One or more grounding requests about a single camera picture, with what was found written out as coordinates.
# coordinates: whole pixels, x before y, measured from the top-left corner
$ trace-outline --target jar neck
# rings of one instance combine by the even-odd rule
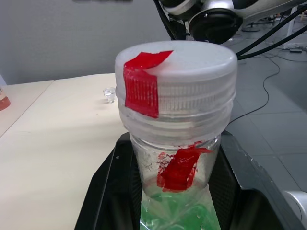
[[[148,146],[151,148],[155,148],[158,150],[178,150],[178,149],[186,149],[186,148],[190,148],[190,147],[197,147],[197,148],[201,148],[201,147],[207,147],[210,148],[213,145],[216,145],[217,142],[220,141],[221,139],[221,135],[218,135],[210,140],[198,140],[195,142],[191,142],[189,145],[173,145],[172,143],[169,144],[159,144],[159,143],[152,143],[149,141],[146,141],[144,139],[138,138],[132,134],[130,134],[130,139],[133,143],[141,145],[141,146]]]

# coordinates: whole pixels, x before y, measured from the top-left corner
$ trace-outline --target black cable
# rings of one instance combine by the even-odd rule
[[[170,24],[167,16],[165,15],[165,13],[163,12],[163,9],[160,5],[160,2],[158,0],[153,0],[154,4],[158,10],[159,16],[161,18],[161,21],[168,33],[168,35],[170,36],[171,40],[177,40],[177,36],[176,36],[176,32],[174,32],[174,30],[172,29],[172,25]]]
[[[282,21],[283,17],[284,17],[284,12],[282,13],[281,17],[280,17],[280,20],[279,20],[279,23]]]
[[[261,50],[258,50],[254,53],[250,53],[250,54],[246,54],[246,55],[242,55],[242,56],[238,56],[238,60],[243,60],[243,59],[246,59],[246,58],[251,58],[251,57],[254,57],[254,56],[257,56],[257,55],[260,55],[260,54],[263,54],[265,52],[268,52],[278,46],[281,46],[282,44],[290,41],[291,39],[299,36],[300,34],[302,34],[303,32],[305,32],[307,30],[307,25],[304,26],[302,29],[300,29],[299,31],[296,31],[294,34],[291,34],[290,36],[284,38],[283,40],[269,46],[269,47],[266,47],[264,49],[261,49]]]
[[[269,92],[267,91],[267,89],[265,88],[265,81],[266,81],[267,79],[273,77],[273,76],[278,75],[278,74],[280,73],[280,66],[279,66],[278,64],[276,64],[270,57],[267,57],[267,56],[266,56],[266,58],[268,58],[272,63],[274,63],[274,65],[276,65],[276,66],[278,67],[278,71],[277,71],[276,73],[274,73],[274,74],[272,74],[272,75],[266,77],[266,78],[263,80],[262,86],[263,86],[263,88],[264,88],[264,90],[265,90],[265,92],[266,92],[266,94],[267,94],[267,96],[268,96],[268,99],[267,99],[266,103],[265,103],[263,106],[261,106],[261,107],[259,107],[259,108],[257,108],[257,109],[254,109],[253,111],[250,111],[250,112],[248,112],[248,113],[246,113],[246,114],[243,114],[243,115],[241,115],[241,116],[239,116],[239,117],[233,119],[231,122],[228,123],[228,125],[230,125],[231,123],[235,122],[236,120],[238,120],[238,119],[240,119],[240,118],[242,118],[242,117],[244,117],[244,116],[246,116],[246,115],[249,115],[249,114],[251,114],[251,113],[253,113],[253,112],[255,112],[255,111],[258,111],[258,110],[262,109],[263,107],[265,107],[265,106],[268,104],[268,102],[269,102],[269,100],[270,100],[270,95],[269,95]]]
[[[293,14],[291,14],[289,17],[287,17],[285,20],[283,20],[281,23],[279,23],[277,26],[275,26],[273,29],[271,29],[268,33],[266,33],[264,36],[259,38],[257,41],[249,45],[248,47],[242,49],[241,51],[237,52],[237,56],[240,56],[248,51],[250,51],[252,48],[263,42],[265,39],[270,37],[272,34],[274,34],[276,31],[281,29],[284,25],[286,25],[288,22],[290,22],[292,19],[296,18],[300,13],[307,10],[307,5],[303,6],[299,10],[295,11]]]

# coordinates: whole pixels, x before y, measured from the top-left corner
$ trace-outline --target floor tile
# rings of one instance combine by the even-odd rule
[[[284,113],[284,112],[300,112],[302,109],[289,99],[283,92],[273,87],[267,87],[270,95],[268,104],[253,114],[268,114],[268,113]],[[254,109],[263,106],[268,99],[264,89],[238,90],[236,99],[248,113]]]
[[[259,165],[261,165],[273,179],[276,186],[281,191],[299,191],[296,184],[287,169],[276,156],[254,156]]]
[[[307,152],[305,113],[259,114],[249,118],[275,152]]]
[[[262,88],[263,80],[248,64],[238,65],[237,90]]]
[[[234,107],[232,108],[231,111],[231,119],[233,120],[241,115],[243,115],[245,112],[242,109],[241,105],[238,103],[238,101],[236,100],[236,98],[234,99]]]
[[[307,152],[282,155],[280,159],[301,190],[307,192]]]
[[[272,149],[248,117],[231,123],[226,130],[232,133],[251,156],[273,154]]]
[[[257,72],[262,77],[266,78],[271,74],[276,73],[278,71],[278,67],[269,59],[262,57],[264,56],[259,56],[259,58],[249,58],[248,61],[255,72]]]
[[[283,57],[307,61],[307,54],[301,57],[292,57],[288,53],[284,54]],[[276,78],[273,77],[267,80],[266,85],[273,85],[288,97],[289,100],[294,102],[301,109],[307,111],[307,62],[292,62],[280,58],[274,58],[274,61],[281,66],[282,71]]]

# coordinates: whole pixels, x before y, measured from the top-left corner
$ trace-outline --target plastic jar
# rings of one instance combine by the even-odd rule
[[[160,65],[145,70],[148,76],[136,78],[140,70],[133,69],[130,78],[125,78],[127,62],[141,52],[169,50],[173,52]],[[203,228],[205,207],[199,202],[214,166],[220,134],[230,120],[236,55],[203,42],[155,42],[119,53],[115,72],[119,114],[130,132],[144,191],[142,224],[150,230]],[[131,89],[127,79],[137,84]],[[150,91],[143,92],[147,85]],[[150,93],[155,87],[158,115],[127,106],[127,95],[133,94],[140,106],[137,100],[154,98]]]

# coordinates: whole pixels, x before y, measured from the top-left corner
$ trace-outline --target red tape on jar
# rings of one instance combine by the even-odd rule
[[[212,151],[197,148],[194,144],[186,149],[179,149],[175,155],[170,156],[162,152],[158,157],[160,167],[157,186],[163,188],[163,192],[182,192],[190,188],[197,170],[198,158],[203,153]]]
[[[157,76],[147,73],[145,69],[160,65],[172,52],[141,52],[136,58],[125,63],[123,75],[127,108],[153,118],[159,117]]]

